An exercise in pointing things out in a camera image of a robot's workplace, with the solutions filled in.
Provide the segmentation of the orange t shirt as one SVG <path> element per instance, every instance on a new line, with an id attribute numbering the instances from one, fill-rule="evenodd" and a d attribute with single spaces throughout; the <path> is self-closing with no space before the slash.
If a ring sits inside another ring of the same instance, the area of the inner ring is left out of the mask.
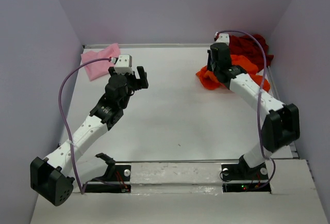
<path id="1" fill-rule="evenodd" d="M 247 73 L 250 75 L 251 79 L 257 84 L 261 85 L 262 76 L 257 75 L 258 68 L 255 64 L 251 63 L 245 56 L 243 55 L 231 55 L 232 63 L 236 66 L 242 66 Z M 225 87 L 221 84 L 214 73 L 207 70 L 207 66 L 202 67 L 198 72 L 196 72 L 196 76 L 199 81 L 203 85 L 204 88 L 208 90 L 215 90 L 217 88 Z"/>

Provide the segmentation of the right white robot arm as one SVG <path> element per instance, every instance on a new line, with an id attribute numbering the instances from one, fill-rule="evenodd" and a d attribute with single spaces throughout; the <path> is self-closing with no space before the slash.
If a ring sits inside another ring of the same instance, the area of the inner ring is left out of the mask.
<path id="1" fill-rule="evenodd" d="M 252 80 L 243 67 L 234 65 L 226 43 L 210 46 L 207 68 L 220 83 L 257 112 L 259 143 L 239 158 L 234 170 L 248 179 L 272 154 L 300 137 L 299 109 L 271 96 Z"/>

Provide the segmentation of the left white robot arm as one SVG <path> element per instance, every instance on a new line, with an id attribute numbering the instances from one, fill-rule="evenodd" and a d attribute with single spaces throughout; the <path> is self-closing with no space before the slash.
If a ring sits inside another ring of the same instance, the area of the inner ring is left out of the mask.
<path id="1" fill-rule="evenodd" d="M 68 139 L 44 158 L 36 157 L 30 163 L 30 186 L 54 206 L 60 206 L 75 188 L 84 191 L 87 183 L 104 182 L 115 177 L 117 188 L 124 182 L 116 169 L 115 160 L 105 153 L 96 154 L 82 163 L 78 160 L 123 117 L 124 109 L 134 93 L 148 88 L 147 73 L 142 66 L 134 72 L 130 66 L 110 67 L 110 78 L 105 92 L 92 108 L 80 127 L 68 133 Z"/>

